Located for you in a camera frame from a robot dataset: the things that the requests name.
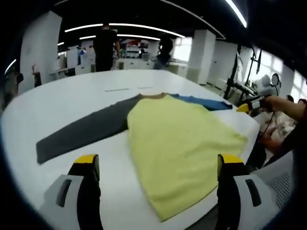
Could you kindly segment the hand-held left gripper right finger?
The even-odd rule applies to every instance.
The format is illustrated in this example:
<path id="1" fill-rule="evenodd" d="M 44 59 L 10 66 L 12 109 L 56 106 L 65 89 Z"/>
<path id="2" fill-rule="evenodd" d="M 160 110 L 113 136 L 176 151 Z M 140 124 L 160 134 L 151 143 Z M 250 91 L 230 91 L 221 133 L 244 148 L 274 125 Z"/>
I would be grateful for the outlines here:
<path id="1" fill-rule="evenodd" d="M 261 230 L 279 212 L 273 191 L 240 158 L 219 154 L 217 181 L 217 230 Z"/>

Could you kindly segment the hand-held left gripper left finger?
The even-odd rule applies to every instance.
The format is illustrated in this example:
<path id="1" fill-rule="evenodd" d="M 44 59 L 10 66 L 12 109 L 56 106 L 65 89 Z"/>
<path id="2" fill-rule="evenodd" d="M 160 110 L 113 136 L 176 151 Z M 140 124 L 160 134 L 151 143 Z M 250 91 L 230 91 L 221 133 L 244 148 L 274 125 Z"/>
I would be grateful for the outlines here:
<path id="1" fill-rule="evenodd" d="M 55 230 L 102 230 L 99 181 L 99 156 L 80 156 L 45 191 L 39 213 Z"/>

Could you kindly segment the person's right hand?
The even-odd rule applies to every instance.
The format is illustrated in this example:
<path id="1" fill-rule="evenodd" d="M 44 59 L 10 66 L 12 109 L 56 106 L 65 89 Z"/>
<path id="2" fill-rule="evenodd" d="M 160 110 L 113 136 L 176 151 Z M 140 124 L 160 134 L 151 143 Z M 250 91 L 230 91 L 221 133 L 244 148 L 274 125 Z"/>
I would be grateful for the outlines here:
<path id="1" fill-rule="evenodd" d="M 265 97 L 262 100 L 261 107 L 264 108 L 267 112 L 277 112 L 279 111 L 278 108 L 278 102 L 279 102 L 278 96 L 268 96 Z"/>

